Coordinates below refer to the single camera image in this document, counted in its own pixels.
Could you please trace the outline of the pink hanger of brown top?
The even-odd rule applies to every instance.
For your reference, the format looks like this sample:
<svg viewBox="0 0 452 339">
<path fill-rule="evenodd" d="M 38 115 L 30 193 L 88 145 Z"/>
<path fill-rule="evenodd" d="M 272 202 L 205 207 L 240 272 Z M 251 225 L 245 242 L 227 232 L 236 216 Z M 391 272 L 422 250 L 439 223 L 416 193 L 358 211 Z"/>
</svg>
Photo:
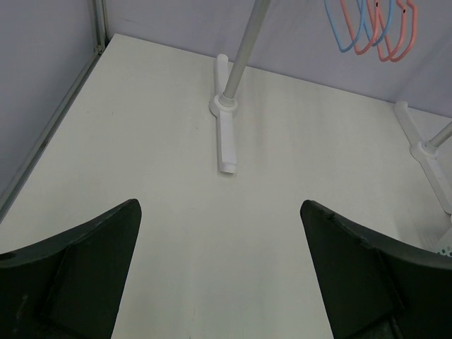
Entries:
<svg viewBox="0 0 452 339">
<path fill-rule="evenodd" d="M 375 46 L 377 48 L 377 52 L 379 54 L 379 60 L 381 62 L 387 62 L 387 61 L 391 61 L 393 63 L 399 62 L 412 49 L 413 45 L 415 44 L 416 38 L 417 38 L 418 13 L 417 13 L 416 4 L 411 0 L 407 0 L 406 2 L 396 1 L 396 4 L 401 10 L 400 36 L 399 36 L 397 45 L 393 49 L 391 48 L 391 41 L 390 41 L 388 35 L 386 35 L 386 37 L 381 41 L 381 43 L 378 46 Z M 404 39 L 405 39 L 405 31 L 406 31 L 405 26 L 406 26 L 407 17 L 408 17 L 407 7 L 410 7 L 411 11 L 412 11 L 411 37 L 410 37 L 410 41 L 409 41 L 406 49 L 399 56 L 396 56 L 396 54 L 402 47 L 402 45 L 404 43 Z M 381 5 L 379 5 L 379 8 L 380 8 L 379 9 L 379 18 L 381 16 L 384 18 L 383 14 L 381 12 Z M 378 24 L 379 24 L 379 35 L 380 35 L 382 29 L 381 29 L 381 24 L 380 24 L 379 20 L 378 20 Z"/>
</svg>

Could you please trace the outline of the white metal clothes rack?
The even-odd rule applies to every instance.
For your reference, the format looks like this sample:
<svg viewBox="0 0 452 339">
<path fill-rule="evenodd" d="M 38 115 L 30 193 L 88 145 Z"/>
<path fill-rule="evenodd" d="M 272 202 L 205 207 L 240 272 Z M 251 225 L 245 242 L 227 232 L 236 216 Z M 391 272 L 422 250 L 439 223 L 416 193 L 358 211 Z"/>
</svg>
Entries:
<svg viewBox="0 0 452 339">
<path fill-rule="evenodd" d="M 254 2 L 233 65 L 229 64 L 229 59 L 225 54 L 219 54 L 214 63 L 215 94 L 209 103 L 209 110 L 216 118 L 218 169 L 223 173 L 234 174 L 237 171 L 233 124 L 233 118 L 238 110 L 236 93 L 269 6 L 269 1 Z M 410 7 L 407 7 L 407 12 L 405 39 L 396 54 L 397 57 L 406 49 L 411 37 L 412 11 Z M 395 1 L 393 20 L 387 34 L 392 49 L 397 45 L 400 36 L 400 22 L 401 10 Z M 363 47 L 366 43 L 367 38 L 362 35 L 358 46 Z M 438 158 L 440 146 L 451 139 L 451 125 L 447 124 L 432 138 L 424 139 L 409 113 L 406 102 L 395 103 L 393 111 L 410 142 L 410 154 L 420 163 L 441 207 L 447 214 L 450 214 L 451 184 L 443 173 Z"/>
</svg>

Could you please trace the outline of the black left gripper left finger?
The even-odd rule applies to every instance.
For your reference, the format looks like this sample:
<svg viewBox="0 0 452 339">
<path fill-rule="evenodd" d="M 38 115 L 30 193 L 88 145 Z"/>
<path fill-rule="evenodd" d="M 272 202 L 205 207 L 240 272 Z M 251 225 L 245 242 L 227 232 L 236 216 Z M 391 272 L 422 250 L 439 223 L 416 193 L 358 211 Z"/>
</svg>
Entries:
<svg viewBox="0 0 452 339">
<path fill-rule="evenodd" d="M 2 338 L 111 338 L 142 218 L 136 199 L 1 254 Z"/>
</svg>

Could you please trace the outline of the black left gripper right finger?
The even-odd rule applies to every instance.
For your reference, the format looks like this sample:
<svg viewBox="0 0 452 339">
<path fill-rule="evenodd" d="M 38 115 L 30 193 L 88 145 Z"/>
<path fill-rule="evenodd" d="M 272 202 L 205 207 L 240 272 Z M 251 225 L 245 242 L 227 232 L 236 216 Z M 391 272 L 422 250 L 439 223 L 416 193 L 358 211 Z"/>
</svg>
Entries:
<svg viewBox="0 0 452 339">
<path fill-rule="evenodd" d="M 306 200 L 300 217 L 334 338 L 450 338 L 451 257 Z"/>
</svg>

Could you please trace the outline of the blue wire hanger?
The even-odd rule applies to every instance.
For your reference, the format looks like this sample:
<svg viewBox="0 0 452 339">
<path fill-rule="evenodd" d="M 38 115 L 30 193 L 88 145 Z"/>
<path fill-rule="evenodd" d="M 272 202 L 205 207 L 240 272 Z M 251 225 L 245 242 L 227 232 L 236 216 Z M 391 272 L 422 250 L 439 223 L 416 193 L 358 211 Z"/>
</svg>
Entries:
<svg viewBox="0 0 452 339">
<path fill-rule="evenodd" d="M 328 1 L 324 0 L 323 3 L 324 3 L 324 6 L 325 6 L 326 15 L 327 15 L 328 21 L 330 23 L 331 30 L 333 32 L 333 35 L 334 35 L 336 44 L 338 46 L 338 49 L 340 50 L 341 53 L 346 53 L 346 52 L 350 51 L 356 45 L 356 43 L 358 42 L 358 40 L 361 37 L 362 31 L 363 31 L 363 23 L 364 23 L 364 19 L 365 19 L 365 14 L 366 14 L 366 11 L 367 11 L 367 2 L 364 1 L 364 0 L 360 0 L 360 1 L 357 2 L 359 13 L 360 13 L 359 27 L 358 27 L 357 33 L 356 34 L 352 34 L 352 41 L 346 47 L 344 47 L 343 44 L 340 41 L 338 32 L 337 32 L 336 27 L 335 27 L 335 23 L 333 21 L 333 17 L 331 15 L 331 12 L 330 12 L 330 9 L 329 9 Z"/>
</svg>

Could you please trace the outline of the blue hanger of mauve top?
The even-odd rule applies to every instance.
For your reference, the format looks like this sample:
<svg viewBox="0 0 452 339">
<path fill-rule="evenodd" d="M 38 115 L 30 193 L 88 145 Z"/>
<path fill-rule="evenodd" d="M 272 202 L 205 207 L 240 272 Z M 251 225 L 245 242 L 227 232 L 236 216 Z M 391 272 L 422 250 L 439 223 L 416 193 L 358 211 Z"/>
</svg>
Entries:
<svg viewBox="0 0 452 339">
<path fill-rule="evenodd" d="M 388 17 L 387 19 L 384 19 L 382 16 L 379 18 L 379 22 L 381 24 L 381 34 L 379 35 L 379 37 L 376 39 L 375 43 L 373 44 L 373 46 L 378 46 L 381 41 L 386 37 L 390 27 L 391 27 L 391 23 L 393 20 L 393 12 L 395 10 L 395 1 L 394 0 L 389 0 L 388 1 Z M 370 28 L 368 27 L 368 22 L 367 19 L 364 19 L 364 23 L 363 23 L 363 28 L 365 30 L 366 36 L 368 38 L 368 40 L 371 39 L 371 34 L 370 34 Z"/>
</svg>

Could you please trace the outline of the pink hanger of grey top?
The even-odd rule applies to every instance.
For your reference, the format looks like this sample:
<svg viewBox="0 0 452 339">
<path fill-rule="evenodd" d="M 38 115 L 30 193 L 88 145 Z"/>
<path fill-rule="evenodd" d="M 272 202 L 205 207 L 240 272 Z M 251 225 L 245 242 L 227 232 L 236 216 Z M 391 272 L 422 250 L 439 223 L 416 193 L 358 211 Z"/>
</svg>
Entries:
<svg viewBox="0 0 452 339">
<path fill-rule="evenodd" d="M 357 28 L 352 24 L 346 1 L 340 1 L 340 5 L 351 39 L 350 46 L 346 48 L 346 51 L 348 52 L 350 49 L 353 49 L 356 55 L 363 55 L 376 44 L 379 38 L 379 2 L 357 2 L 357 12 L 359 14 Z M 363 47 L 359 47 L 358 42 L 361 40 L 362 35 L 367 38 L 367 43 Z"/>
</svg>

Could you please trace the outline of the white plastic basket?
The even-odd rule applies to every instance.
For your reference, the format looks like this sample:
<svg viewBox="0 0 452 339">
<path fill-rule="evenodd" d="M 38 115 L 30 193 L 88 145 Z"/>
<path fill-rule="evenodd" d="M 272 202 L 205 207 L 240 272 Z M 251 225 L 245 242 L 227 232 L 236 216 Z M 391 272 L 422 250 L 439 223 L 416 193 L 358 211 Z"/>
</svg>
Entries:
<svg viewBox="0 0 452 339">
<path fill-rule="evenodd" d="M 428 228 L 422 232 L 423 247 L 432 253 L 451 257 L 451 223 L 443 227 Z"/>
</svg>

